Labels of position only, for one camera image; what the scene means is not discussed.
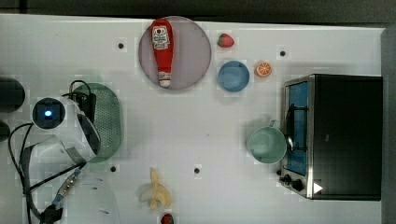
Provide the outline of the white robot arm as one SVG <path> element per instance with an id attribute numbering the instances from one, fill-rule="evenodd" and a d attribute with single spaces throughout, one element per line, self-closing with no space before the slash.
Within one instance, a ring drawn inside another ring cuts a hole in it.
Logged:
<path id="1" fill-rule="evenodd" d="M 121 142 L 120 101 L 112 91 L 72 91 L 35 102 L 31 128 L 47 137 L 20 155 L 32 224 L 120 224 L 117 200 L 91 165 Z"/>

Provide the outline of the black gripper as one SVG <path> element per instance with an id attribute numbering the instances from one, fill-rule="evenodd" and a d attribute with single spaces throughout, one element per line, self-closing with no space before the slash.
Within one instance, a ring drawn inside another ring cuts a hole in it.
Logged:
<path id="1" fill-rule="evenodd" d="M 85 114 L 85 116 L 94 122 L 95 108 L 96 108 L 96 95 L 93 93 L 84 93 L 73 91 L 67 93 L 66 96 L 78 104 L 78 108 Z"/>

